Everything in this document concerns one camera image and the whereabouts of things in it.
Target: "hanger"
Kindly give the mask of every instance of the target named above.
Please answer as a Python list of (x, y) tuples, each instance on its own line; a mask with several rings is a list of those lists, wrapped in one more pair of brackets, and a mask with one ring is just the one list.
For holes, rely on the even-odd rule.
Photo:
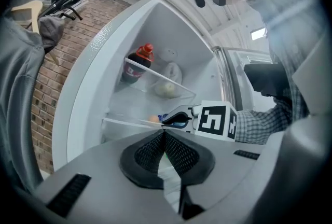
[[(30, 9), (31, 10), (32, 31), (39, 34), (38, 15), (41, 12), (42, 8), (43, 8), (43, 3), (41, 1), (34, 0), (34, 1), (31, 1), (31, 2), (28, 2), (24, 5), (13, 7), (11, 9), (11, 12), (23, 11), (23, 10), (29, 10)], [(49, 52), (49, 54), (52, 57), (54, 63), (57, 66), (59, 66), (60, 64), (59, 64), (59, 61), (58, 61), (57, 57), (52, 52)]]

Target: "brick wall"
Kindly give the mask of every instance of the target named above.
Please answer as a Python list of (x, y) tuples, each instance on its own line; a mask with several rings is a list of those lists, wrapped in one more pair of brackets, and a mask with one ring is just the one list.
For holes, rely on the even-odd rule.
[(41, 170), (53, 172), (52, 125), (59, 95), (69, 71), (97, 32), (126, 8), (113, 0), (89, 0), (78, 11), (83, 20), (65, 20), (62, 39), (52, 51), (58, 57), (60, 66), (44, 61), (32, 101), (32, 140)]

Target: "plaid shirt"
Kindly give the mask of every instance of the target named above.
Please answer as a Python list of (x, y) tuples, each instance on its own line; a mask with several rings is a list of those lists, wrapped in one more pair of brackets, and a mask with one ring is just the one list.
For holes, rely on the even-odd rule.
[(285, 90), (284, 95), (292, 101), (289, 104), (274, 99), (276, 106), (265, 113), (238, 112), (236, 140), (265, 144), (272, 133), (284, 131), (293, 121), (309, 114), (292, 75), (321, 37), (326, 20), (318, 0), (254, 0), (248, 3), (266, 24), (271, 58), (285, 68), (289, 90)]

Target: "white ceiling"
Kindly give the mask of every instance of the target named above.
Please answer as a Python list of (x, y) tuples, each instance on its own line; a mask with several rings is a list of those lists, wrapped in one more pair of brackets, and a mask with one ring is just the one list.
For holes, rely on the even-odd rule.
[[(132, 4), (137, 0), (125, 1)], [(263, 27), (264, 24), (259, 14), (246, 2), (220, 7), (208, 0), (204, 8), (199, 8), (194, 0), (180, 1), (195, 15), (218, 45), (268, 51), (268, 42), (265, 38), (251, 40), (250, 32)]]

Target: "bottle label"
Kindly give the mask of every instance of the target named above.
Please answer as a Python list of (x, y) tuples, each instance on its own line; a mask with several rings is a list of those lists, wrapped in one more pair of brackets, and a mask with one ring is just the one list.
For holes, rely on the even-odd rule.
[(124, 72), (128, 75), (128, 76), (131, 76), (131, 77), (134, 77), (134, 78), (140, 78), (144, 72), (138, 72), (138, 71), (135, 71), (129, 63), (126, 63), (125, 64), (125, 67), (124, 67)]

